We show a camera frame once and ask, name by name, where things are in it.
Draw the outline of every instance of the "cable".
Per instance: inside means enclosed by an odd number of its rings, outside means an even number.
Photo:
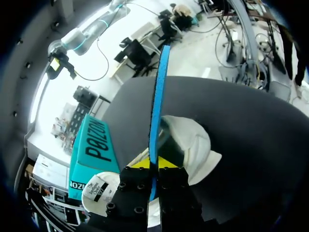
[[[149,10],[149,9],[147,9],[146,7],[143,7],[143,6],[138,5],[138,4],[136,4],[136,3],[133,3],[133,2],[127,2],[126,4],[133,4],[133,5],[137,5],[137,6],[141,7],[141,8],[144,8],[145,10],[147,10],[147,11],[149,11],[149,12],[151,12],[151,13],[155,14],[156,16],[160,16],[160,15],[158,15],[157,13],[153,12],[152,10]]]
[[[124,6],[124,4],[118,6],[118,10],[117,10],[117,12],[114,14],[114,16],[113,16],[113,18],[111,19],[110,23],[107,23],[107,22],[105,22],[104,20],[99,19],[99,21],[103,21],[104,23],[106,23],[107,28],[99,35],[98,39],[103,35],[104,32],[106,32],[106,30],[109,28],[109,26],[112,25],[112,22],[115,20],[115,18],[116,18],[116,16],[117,16],[118,12],[119,12],[119,10],[120,10],[120,8],[123,7],[123,6]]]
[[[98,79],[95,79],[95,80],[91,80],[91,79],[87,79],[87,78],[84,78],[83,76],[81,76],[77,71],[74,71],[78,76],[80,76],[82,79],[86,80],[86,81],[98,81],[98,80],[101,80],[103,77],[106,76],[108,70],[110,69],[110,63],[107,59],[107,57],[105,56],[105,54],[102,52],[102,50],[100,49],[99,45],[98,45],[98,42],[99,42],[99,38],[97,39],[97,47],[98,47],[98,50],[100,51],[100,53],[105,57],[106,59],[106,62],[107,62],[107,69],[106,69],[106,72],[104,73],[104,75]]]
[[[223,20],[223,16],[222,16],[221,18],[220,18],[219,16],[217,16],[217,18],[219,19],[219,23],[218,23],[215,27],[213,27],[212,29],[210,29],[210,30],[207,30],[207,31],[189,30],[189,31],[194,32],[194,33],[201,33],[201,34],[211,32],[212,30],[215,30],[215,29],[220,25],[220,23],[221,23],[222,20]]]
[[[223,17],[224,17],[223,16],[224,12],[225,12],[225,0],[223,0],[222,17],[220,18],[220,16],[216,15],[216,17],[219,19],[219,23],[215,27],[213,27],[212,29],[207,30],[207,31],[196,31],[196,30],[189,30],[189,31],[194,32],[194,33],[208,33],[208,32],[211,32],[212,30],[215,30],[220,25],[220,23],[222,22]]]
[[[217,39],[216,39],[216,43],[215,43],[215,45],[214,45],[214,52],[215,52],[215,55],[216,55],[217,60],[219,61],[219,63],[220,63],[223,67],[229,68],[229,69],[234,69],[234,68],[238,67],[239,65],[236,65],[236,66],[234,66],[234,67],[229,67],[229,66],[224,65],[224,64],[220,61],[220,59],[218,58],[217,45],[218,45],[218,40],[219,40],[219,37],[220,37],[220,34],[221,34],[222,30],[223,30],[223,27],[220,29],[220,31],[219,31],[219,33],[218,33],[218,36],[217,36]]]

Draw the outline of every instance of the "white floor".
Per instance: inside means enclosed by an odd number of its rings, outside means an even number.
[[[192,30],[208,31],[217,25],[218,22],[219,20],[217,18],[207,19],[204,15],[203,21],[200,22],[200,27],[194,26]],[[221,27],[218,26],[216,29],[208,33],[194,33],[191,31],[184,32],[183,42],[174,42],[172,44],[172,50],[169,56],[168,75],[221,80],[221,76],[218,71],[220,63],[215,56],[215,41],[220,29]],[[237,26],[233,30],[238,32],[238,39],[241,40],[241,27]],[[253,30],[255,34],[263,33],[267,35],[267,32],[258,26],[254,26]],[[277,42],[277,46],[279,47],[278,53],[281,57],[284,57],[281,36],[279,33],[275,32],[274,37]],[[225,42],[227,42],[225,33],[221,32],[217,45],[217,53],[219,58],[224,56],[225,49],[222,45]],[[297,57],[295,54],[295,49],[293,53],[293,69],[295,75],[295,72],[297,71]],[[294,82],[292,83],[290,103],[309,116],[309,92],[303,92],[302,99],[297,98]]]

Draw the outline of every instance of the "teal box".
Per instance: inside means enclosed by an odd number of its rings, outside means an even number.
[[[69,198],[81,200],[85,185],[101,172],[120,173],[110,131],[105,122],[86,115],[73,145]]]

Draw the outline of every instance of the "white box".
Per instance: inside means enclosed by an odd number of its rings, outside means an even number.
[[[56,188],[67,190],[68,167],[61,165],[43,155],[39,155],[33,168],[33,176],[38,181]]]

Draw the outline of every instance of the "office chair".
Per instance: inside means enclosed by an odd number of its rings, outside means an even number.
[[[125,49],[125,55],[129,58],[129,60],[135,64],[134,68],[130,67],[126,64],[129,68],[134,70],[136,73],[141,72],[144,68],[145,71],[142,73],[142,76],[148,76],[149,72],[152,70],[157,69],[154,67],[158,62],[151,65],[152,57],[148,54],[148,52],[142,47],[140,42],[137,40],[133,40]]]
[[[168,18],[162,19],[160,21],[160,24],[164,35],[159,38],[159,41],[164,40],[165,44],[170,44],[171,42],[174,41],[182,42],[181,39],[175,38],[175,36],[177,35],[177,31],[174,28],[172,28]]]

